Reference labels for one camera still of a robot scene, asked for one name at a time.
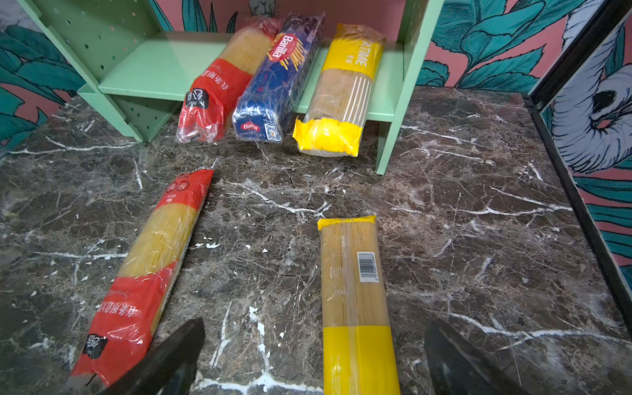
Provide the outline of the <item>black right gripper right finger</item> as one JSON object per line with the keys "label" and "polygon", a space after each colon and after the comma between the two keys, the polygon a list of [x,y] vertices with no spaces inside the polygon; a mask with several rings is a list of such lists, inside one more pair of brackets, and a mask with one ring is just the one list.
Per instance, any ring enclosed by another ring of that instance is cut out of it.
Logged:
{"label": "black right gripper right finger", "polygon": [[424,349],[436,394],[525,394],[449,324],[432,319],[426,325]]}

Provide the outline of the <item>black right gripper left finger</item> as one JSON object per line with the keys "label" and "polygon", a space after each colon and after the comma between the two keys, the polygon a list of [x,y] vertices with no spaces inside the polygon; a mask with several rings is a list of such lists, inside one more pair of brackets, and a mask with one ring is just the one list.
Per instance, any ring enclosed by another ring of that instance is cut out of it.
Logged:
{"label": "black right gripper left finger", "polygon": [[103,394],[188,394],[205,342],[203,319],[189,319]]}

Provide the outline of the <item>yellow pastatime spaghetti bag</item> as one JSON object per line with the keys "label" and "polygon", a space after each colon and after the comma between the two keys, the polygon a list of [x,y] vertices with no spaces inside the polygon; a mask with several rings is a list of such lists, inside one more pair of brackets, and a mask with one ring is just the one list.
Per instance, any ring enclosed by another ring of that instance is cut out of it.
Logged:
{"label": "yellow pastatime spaghetti bag", "polygon": [[293,138],[311,156],[358,156],[386,37],[364,25],[338,24],[309,108]]}

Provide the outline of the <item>blue barilla spaghetti box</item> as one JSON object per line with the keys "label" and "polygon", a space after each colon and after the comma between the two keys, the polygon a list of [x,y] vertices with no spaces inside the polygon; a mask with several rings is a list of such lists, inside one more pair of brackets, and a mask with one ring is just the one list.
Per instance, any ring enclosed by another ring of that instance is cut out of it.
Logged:
{"label": "blue barilla spaghetti box", "polygon": [[267,57],[238,100],[232,121],[240,140],[281,143],[324,42],[326,15],[288,15]]}

